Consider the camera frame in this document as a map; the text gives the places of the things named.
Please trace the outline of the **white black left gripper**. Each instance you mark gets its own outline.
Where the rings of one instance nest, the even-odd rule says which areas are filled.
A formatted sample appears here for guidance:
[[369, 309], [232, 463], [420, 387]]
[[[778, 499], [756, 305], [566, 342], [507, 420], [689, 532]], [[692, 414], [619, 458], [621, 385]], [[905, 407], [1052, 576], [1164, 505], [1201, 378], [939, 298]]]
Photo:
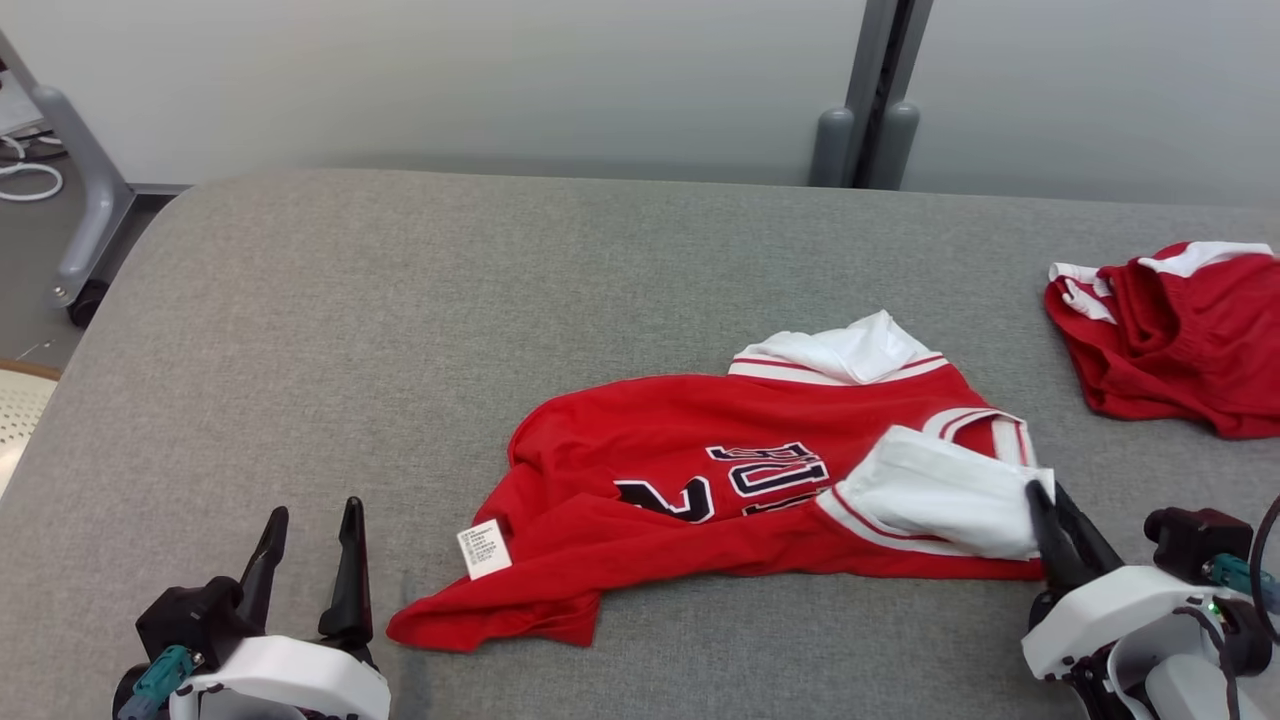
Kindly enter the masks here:
[[[264, 632], [273, 583], [285, 552], [289, 511], [273, 509], [239, 580], [238, 616]], [[364, 502], [348, 497], [338, 532], [340, 557], [317, 632], [329, 646], [372, 639]], [[170, 694], [172, 719], [388, 719], [390, 688], [351, 653], [294, 638], [248, 638], [212, 673], [189, 676]]]

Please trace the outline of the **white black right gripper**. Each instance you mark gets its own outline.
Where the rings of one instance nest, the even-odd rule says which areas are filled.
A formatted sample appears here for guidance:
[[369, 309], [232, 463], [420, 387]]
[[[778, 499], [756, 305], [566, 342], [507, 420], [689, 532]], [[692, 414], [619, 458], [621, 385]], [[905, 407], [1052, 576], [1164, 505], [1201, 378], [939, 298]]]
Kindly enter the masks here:
[[[1194, 585], [1152, 566], [1123, 568], [1061, 483], [1051, 498], [1039, 480], [1029, 480], [1025, 497], [1047, 588], [1070, 591], [1021, 639], [1036, 678], [1064, 679], [1094, 656], [1114, 683], [1143, 683], [1175, 664], [1215, 671], [1235, 664], [1244, 676], [1266, 671], [1274, 644], [1243, 593]], [[1088, 570], [1107, 575], [1087, 583]]]

